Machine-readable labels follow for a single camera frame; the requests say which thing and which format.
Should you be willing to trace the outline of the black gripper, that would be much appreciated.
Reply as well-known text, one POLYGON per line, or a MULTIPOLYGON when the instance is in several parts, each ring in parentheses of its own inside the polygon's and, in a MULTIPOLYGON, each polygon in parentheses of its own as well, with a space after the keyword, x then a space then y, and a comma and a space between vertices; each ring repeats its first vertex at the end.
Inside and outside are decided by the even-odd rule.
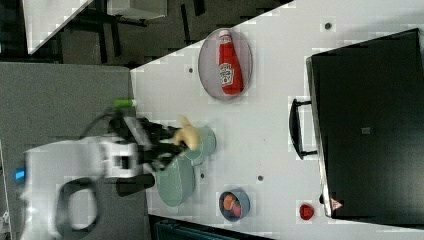
POLYGON ((163 171, 178 155, 188 150, 185 143, 160 143, 162 138, 173 138, 178 127, 150 122, 145 117, 138 118, 137 121, 142 128, 142 143, 138 145, 139 164, 148 164, 155 172, 163 171))

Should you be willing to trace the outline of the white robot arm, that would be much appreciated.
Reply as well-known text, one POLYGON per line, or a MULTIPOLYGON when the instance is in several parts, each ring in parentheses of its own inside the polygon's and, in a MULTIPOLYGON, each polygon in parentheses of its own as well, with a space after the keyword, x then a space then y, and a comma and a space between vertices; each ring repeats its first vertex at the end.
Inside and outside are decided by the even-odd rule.
POLYGON ((104 207, 98 183, 105 181, 119 197, 152 187, 153 171, 165 170, 192 148, 181 138, 183 127, 115 113, 108 132, 87 134, 25 152, 25 221, 19 240, 82 240, 101 225, 104 207))

